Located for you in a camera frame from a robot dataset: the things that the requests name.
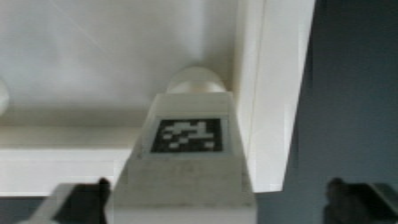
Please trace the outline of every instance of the rounded white knob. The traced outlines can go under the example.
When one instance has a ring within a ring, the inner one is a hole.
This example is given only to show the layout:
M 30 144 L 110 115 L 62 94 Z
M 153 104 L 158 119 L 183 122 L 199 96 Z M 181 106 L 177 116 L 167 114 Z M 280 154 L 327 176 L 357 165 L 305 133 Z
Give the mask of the rounded white knob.
M 190 67 L 172 77 L 167 93 L 225 92 L 222 80 L 206 68 Z

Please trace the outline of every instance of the white wall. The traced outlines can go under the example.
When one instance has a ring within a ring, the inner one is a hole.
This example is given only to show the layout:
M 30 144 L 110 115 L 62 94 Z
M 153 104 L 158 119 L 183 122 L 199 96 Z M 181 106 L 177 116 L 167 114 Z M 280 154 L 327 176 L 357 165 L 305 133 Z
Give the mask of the white wall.
M 229 80 L 234 18 L 236 0 L 0 0 L 0 124 L 138 126 L 186 66 Z

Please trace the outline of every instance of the white panel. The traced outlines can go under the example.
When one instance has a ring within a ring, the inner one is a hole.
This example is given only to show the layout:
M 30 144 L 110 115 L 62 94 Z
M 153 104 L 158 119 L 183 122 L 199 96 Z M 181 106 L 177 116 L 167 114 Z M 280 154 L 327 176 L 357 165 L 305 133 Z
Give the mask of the white panel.
M 135 128 L 0 127 L 0 196 L 48 196 L 60 183 L 115 183 Z
M 256 192 L 282 189 L 312 6 L 314 0 L 241 2 L 234 93 Z

